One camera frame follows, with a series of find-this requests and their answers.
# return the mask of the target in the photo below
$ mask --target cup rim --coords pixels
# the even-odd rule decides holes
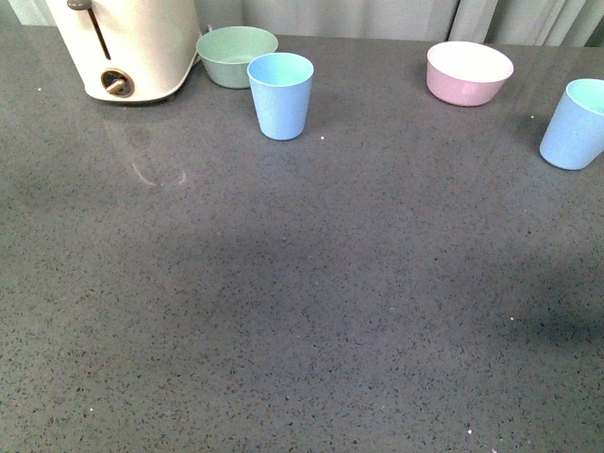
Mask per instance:
[[[570,82],[568,82],[568,84],[566,84],[566,89],[564,92],[566,92],[566,95],[579,107],[581,107],[584,110],[589,111],[590,113],[593,113],[594,115],[598,115],[598,116],[604,116],[604,110],[600,111],[600,110],[595,110],[589,106],[587,106],[584,102],[581,102],[576,95],[573,95],[572,93],[572,89],[579,84],[583,84],[583,83],[593,83],[594,85],[599,85],[602,87],[602,91],[604,92],[604,80],[601,80],[599,78],[578,78],[576,80],[572,80]]]
[[[307,63],[309,65],[309,73],[307,76],[305,76],[304,78],[301,78],[300,80],[296,81],[295,83],[289,83],[289,84],[280,84],[280,83],[268,83],[268,82],[264,82],[262,80],[258,80],[257,78],[255,78],[251,73],[250,73],[250,68],[253,68],[254,64],[258,64],[258,61],[261,59],[272,59],[275,56],[290,56],[290,57],[295,57],[297,59],[301,59],[303,60],[305,63]],[[275,87],[275,88],[287,88],[287,87],[293,87],[295,85],[299,85],[300,83],[304,83],[307,80],[309,80],[313,75],[314,75],[314,65],[312,64],[312,62],[307,59],[306,57],[299,55],[299,54],[294,54],[291,52],[271,52],[270,54],[264,54],[264,55],[260,55],[259,57],[256,57],[254,59],[252,59],[249,64],[247,65],[247,75],[250,79],[254,80],[256,83],[263,85],[265,87]]]

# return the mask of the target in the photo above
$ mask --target cup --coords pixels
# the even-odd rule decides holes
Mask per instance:
[[[304,130],[314,67],[297,54],[275,52],[247,66],[254,107],[262,133],[291,140]]]
[[[581,78],[566,85],[539,147],[564,170],[580,170],[604,151],[604,80]]]

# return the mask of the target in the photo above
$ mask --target bowl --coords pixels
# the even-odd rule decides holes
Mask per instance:
[[[428,50],[428,89],[455,106],[486,104],[512,73],[510,59],[484,44],[449,41]]]
[[[247,65],[256,57],[277,50],[271,32],[253,26],[226,26],[203,35],[197,41],[197,54],[210,79],[227,88],[249,88]]]

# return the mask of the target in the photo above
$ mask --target green bowl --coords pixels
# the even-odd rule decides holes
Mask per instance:
[[[253,26],[227,26],[206,33],[197,41],[197,54],[210,79],[227,88],[249,88],[247,65],[252,59],[277,50],[271,32]]]

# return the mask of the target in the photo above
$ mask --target bowl rim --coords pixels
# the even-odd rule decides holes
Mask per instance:
[[[224,65],[227,65],[227,66],[237,66],[237,65],[241,65],[241,64],[249,64],[249,61],[248,62],[230,62],[230,61],[224,61],[224,60],[221,60],[221,59],[213,59],[213,58],[210,58],[210,57],[207,57],[206,55],[204,55],[202,53],[202,51],[201,51],[201,48],[200,48],[201,47],[201,43],[204,40],[204,38],[206,38],[206,37],[208,37],[208,36],[210,36],[210,35],[212,35],[214,33],[217,33],[217,34],[220,34],[220,35],[224,35],[224,34],[226,34],[228,32],[232,32],[233,30],[244,30],[244,29],[246,29],[246,30],[253,30],[254,32],[259,32],[259,35],[264,35],[264,36],[267,36],[267,37],[271,38],[272,42],[273,42],[273,46],[272,47],[275,47],[275,48],[271,52],[269,52],[269,53],[275,52],[278,49],[279,41],[277,39],[277,36],[275,36],[270,31],[268,31],[268,30],[266,30],[264,28],[259,28],[257,26],[231,25],[231,26],[223,26],[221,28],[214,28],[212,31],[209,31],[208,33],[205,33],[202,36],[200,36],[199,39],[197,40],[196,45],[195,45],[195,50],[197,51],[197,55],[199,55],[199,57],[201,59],[205,60],[205,61],[209,61],[209,62],[217,63],[217,64],[224,64]]]
[[[492,54],[493,56],[495,56],[497,58],[497,61],[500,62],[501,67],[505,68],[506,71],[502,72],[500,76],[493,76],[493,77],[488,77],[488,78],[478,78],[478,77],[459,77],[459,76],[455,76],[450,74],[446,67],[443,67],[443,65],[439,65],[438,62],[436,62],[434,60],[434,54],[438,51],[441,50],[443,47],[453,47],[455,48],[459,48],[459,47],[473,47],[475,49],[480,49],[483,52],[487,52]],[[447,77],[451,77],[454,78],[456,80],[460,80],[463,82],[468,82],[468,83],[478,83],[478,84],[485,84],[485,83],[497,83],[497,82],[501,82],[504,80],[507,80],[508,78],[510,78],[514,72],[514,67],[513,67],[513,62],[508,58],[507,55],[505,55],[504,53],[498,51],[497,49],[494,49],[493,47],[489,46],[489,45],[485,45],[485,44],[481,44],[478,42],[469,42],[469,41],[445,41],[445,42],[439,42],[437,44],[432,45],[428,52],[427,52],[427,58],[428,58],[428,63],[439,73],[447,76]]]

